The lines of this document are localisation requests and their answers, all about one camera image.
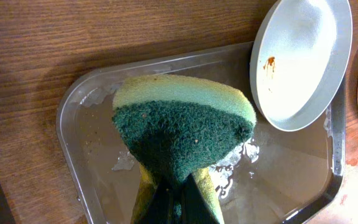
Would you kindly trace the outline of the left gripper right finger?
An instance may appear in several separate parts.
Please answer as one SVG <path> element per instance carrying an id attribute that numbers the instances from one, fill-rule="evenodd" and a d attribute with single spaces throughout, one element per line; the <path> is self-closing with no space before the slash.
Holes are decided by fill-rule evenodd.
<path id="1" fill-rule="evenodd" d="M 209 209 L 192 174 L 181 189 L 182 224 L 218 224 L 216 216 Z"/>

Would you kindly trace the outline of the green and yellow sponge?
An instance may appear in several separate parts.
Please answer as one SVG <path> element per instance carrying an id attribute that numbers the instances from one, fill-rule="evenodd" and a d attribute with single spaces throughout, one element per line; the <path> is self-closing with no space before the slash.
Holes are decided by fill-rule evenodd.
<path id="1" fill-rule="evenodd" d="M 160 182 L 173 192 L 173 223 L 182 223 L 181 189 L 190 174 L 222 223 L 208 169 L 253 135 L 257 118 L 243 92 L 202 78 L 144 75 L 124 81 L 112 108 L 112 122 L 140 165 L 132 223 L 141 223 Z"/>

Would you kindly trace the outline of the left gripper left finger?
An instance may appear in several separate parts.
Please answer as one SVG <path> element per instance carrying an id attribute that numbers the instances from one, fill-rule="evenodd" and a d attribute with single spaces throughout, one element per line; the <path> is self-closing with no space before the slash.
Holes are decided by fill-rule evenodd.
<path id="1" fill-rule="evenodd" d="M 173 192 L 169 183 L 159 183 L 141 223 L 173 223 Z"/>

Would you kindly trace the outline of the pale grey plate top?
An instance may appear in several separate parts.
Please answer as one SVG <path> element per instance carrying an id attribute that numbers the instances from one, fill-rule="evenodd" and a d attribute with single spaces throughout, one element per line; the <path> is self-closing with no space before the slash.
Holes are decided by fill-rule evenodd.
<path id="1" fill-rule="evenodd" d="M 348 0 L 279 0 L 257 32 L 250 89 L 275 128 L 293 132 L 326 110 L 344 79 L 352 45 Z"/>

